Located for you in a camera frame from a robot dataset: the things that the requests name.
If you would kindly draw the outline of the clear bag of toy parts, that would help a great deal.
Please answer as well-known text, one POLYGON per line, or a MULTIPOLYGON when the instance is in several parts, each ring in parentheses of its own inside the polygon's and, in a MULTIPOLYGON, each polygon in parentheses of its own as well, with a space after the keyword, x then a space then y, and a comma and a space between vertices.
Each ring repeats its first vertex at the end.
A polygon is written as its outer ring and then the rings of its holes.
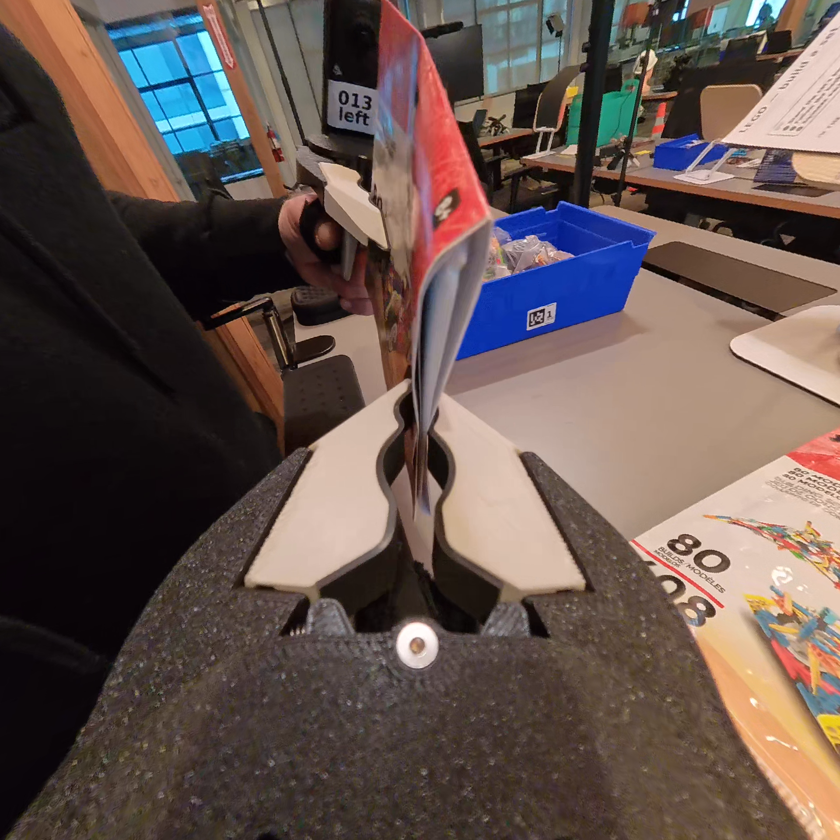
POLYGON ((512 238, 499 226, 493 227, 483 281, 498 280, 526 270, 552 266, 573 255, 554 247, 534 234, 512 238))

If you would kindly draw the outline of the blue-lit paned window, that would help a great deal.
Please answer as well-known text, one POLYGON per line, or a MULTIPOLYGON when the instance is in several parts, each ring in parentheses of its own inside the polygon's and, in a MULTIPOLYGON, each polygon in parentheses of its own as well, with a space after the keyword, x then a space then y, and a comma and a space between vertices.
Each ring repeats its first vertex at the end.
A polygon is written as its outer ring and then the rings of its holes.
POLYGON ((223 61, 194 8, 106 25, 187 181, 207 165, 223 184, 263 174, 223 61))

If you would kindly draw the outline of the small blue plastic bin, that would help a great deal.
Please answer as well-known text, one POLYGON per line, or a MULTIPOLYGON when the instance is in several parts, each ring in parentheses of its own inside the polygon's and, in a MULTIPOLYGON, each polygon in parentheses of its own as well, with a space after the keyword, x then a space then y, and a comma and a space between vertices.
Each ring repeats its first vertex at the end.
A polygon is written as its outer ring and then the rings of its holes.
POLYGON ((723 143, 703 140, 697 133, 676 139, 662 140, 656 145, 653 167, 671 172, 683 172, 696 161, 698 166, 714 164, 728 151, 723 143))

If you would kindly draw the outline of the black mesh office chair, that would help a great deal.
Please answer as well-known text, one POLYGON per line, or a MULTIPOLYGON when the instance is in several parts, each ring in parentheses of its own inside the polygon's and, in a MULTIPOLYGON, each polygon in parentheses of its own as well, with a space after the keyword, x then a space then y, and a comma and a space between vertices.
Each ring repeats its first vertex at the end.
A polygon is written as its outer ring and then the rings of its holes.
POLYGON ((296 327, 321 327, 344 319, 349 313, 343 309, 335 292, 312 286, 292 289, 289 306, 289 311, 280 315, 280 325, 290 352, 288 368, 295 370, 330 354, 336 345, 330 334, 298 339, 296 327))

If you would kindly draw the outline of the toy instruction sheet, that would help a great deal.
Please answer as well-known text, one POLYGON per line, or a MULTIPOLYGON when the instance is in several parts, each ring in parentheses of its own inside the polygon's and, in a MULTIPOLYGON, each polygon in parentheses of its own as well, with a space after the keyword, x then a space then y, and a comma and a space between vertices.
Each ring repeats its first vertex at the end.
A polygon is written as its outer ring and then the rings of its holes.
POLYGON ((493 220, 425 39, 381 4, 372 200, 386 246, 367 277, 385 382, 408 380, 415 512, 430 512, 428 461, 438 405, 484 281, 493 220))

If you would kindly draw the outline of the person's black clothing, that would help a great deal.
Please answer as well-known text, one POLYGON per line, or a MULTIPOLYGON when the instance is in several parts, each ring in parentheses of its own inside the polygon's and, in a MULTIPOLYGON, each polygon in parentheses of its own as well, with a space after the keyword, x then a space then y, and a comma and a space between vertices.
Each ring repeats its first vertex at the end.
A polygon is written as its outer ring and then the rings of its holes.
POLYGON ((152 594, 280 451, 115 212, 52 80, 1 40, 5 833, 152 594))

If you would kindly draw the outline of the red wall sign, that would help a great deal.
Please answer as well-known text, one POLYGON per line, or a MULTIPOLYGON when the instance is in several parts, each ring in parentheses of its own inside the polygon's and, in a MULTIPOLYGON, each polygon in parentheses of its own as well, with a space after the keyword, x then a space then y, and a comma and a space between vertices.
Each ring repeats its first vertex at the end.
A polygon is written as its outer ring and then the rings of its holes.
POLYGON ((235 52, 230 45, 228 33, 216 3, 214 1, 202 1, 198 3, 198 9, 223 67, 226 71, 236 70, 235 52))

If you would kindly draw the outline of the green tote bag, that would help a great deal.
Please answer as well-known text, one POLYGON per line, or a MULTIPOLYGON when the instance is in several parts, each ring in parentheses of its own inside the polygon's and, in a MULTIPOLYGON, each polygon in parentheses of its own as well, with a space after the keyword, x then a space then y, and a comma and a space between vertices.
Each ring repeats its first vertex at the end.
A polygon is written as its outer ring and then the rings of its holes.
MULTIPOLYGON (((608 146, 616 140, 622 140, 629 134, 634 114, 634 104, 638 79, 624 82, 619 91, 607 92, 602 96, 602 109, 595 147, 608 146)), ((583 95, 575 96, 569 108, 566 143, 578 144, 581 125, 583 95)))

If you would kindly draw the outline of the blue plastic bin with tag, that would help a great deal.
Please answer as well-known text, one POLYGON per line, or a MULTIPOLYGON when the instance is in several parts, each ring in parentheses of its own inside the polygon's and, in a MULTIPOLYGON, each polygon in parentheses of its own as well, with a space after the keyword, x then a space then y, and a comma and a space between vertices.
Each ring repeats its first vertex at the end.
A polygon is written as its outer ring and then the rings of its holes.
POLYGON ((512 239, 536 235, 568 255, 488 280, 457 361, 622 311, 655 232, 560 203, 500 217, 512 239))

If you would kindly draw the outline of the person's left hand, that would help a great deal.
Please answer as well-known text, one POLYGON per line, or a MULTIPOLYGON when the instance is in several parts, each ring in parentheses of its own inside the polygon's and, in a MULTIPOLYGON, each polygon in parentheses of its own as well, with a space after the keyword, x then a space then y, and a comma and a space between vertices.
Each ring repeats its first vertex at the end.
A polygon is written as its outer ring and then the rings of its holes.
POLYGON ((309 205, 318 203, 314 192, 302 192, 289 197, 282 205, 278 217, 280 238, 286 247, 288 258, 299 277, 312 287, 334 292, 343 310, 359 316, 371 316, 373 305, 365 286, 367 250, 358 248, 353 262, 353 270, 348 280, 340 273, 340 268, 333 268, 313 253, 300 230, 301 216, 309 205))

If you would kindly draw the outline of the orange toy set bag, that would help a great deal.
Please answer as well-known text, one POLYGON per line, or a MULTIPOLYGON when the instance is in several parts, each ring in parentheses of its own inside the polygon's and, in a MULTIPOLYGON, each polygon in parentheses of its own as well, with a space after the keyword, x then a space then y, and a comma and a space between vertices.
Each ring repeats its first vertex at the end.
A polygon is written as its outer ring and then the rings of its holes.
POLYGON ((839 838, 839 431, 631 541, 809 838, 839 838))

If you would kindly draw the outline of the black perforated board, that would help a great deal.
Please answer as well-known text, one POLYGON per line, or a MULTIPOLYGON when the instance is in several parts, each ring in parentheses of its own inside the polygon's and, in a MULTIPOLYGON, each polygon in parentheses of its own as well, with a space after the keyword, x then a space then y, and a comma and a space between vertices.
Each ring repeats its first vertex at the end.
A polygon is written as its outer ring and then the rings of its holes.
POLYGON ((316 360, 282 375, 285 455, 305 448, 365 408, 351 358, 316 360))

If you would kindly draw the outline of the long brown desk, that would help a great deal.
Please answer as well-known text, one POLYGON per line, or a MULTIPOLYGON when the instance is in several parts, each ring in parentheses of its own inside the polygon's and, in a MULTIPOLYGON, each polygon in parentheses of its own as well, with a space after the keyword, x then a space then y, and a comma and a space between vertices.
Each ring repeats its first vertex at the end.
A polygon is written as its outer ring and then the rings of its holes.
MULTIPOLYGON (((572 155, 552 151, 546 154, 526 155, 521 158, 521 162, 523 165, 535 166, 549 172, 573 174, 576 158, 572 155)), ((764 207, 774 211, 808 215, 837 222, 839 220, 838 192, 828 192, 823 196, 802 196, 760 190, 761 185, 756 185, 753 181, 737 176, 719 182, 702 181, 694 183, 678 180, 677 174, 674 171, 654 167, 652 155, 643 154, 642 164, 639 166, 629 165, 625 179, 630 186, 643 187, 648 190, 764 207)), ((617 182, 619 176, 620 171, 618 169, 611 171, 602 166, 594 168, 592 178, 617 182)))

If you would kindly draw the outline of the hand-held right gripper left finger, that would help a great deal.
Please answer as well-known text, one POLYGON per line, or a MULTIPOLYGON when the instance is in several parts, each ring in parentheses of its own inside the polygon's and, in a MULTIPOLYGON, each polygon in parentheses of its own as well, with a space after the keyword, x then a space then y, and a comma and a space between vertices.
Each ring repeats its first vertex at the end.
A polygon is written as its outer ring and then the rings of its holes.
POLYGON ((305 451, 293 485, 245 572, 248 589, 332 599, 348 616, 396 582, 398 506, 413 410, 404 381, 305 451))

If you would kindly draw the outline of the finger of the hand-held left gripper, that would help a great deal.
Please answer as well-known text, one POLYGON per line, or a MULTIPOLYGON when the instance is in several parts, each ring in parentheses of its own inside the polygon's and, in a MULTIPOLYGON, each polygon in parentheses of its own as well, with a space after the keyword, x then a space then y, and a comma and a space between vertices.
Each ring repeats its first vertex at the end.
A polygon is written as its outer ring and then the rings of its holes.
POLYGON ((327 215, 359 245, 367 247, 374 243, 379 249, 389 249, 382 211, 363 189, 361 175, 336 163, 321 163, 320 170, 327 215))

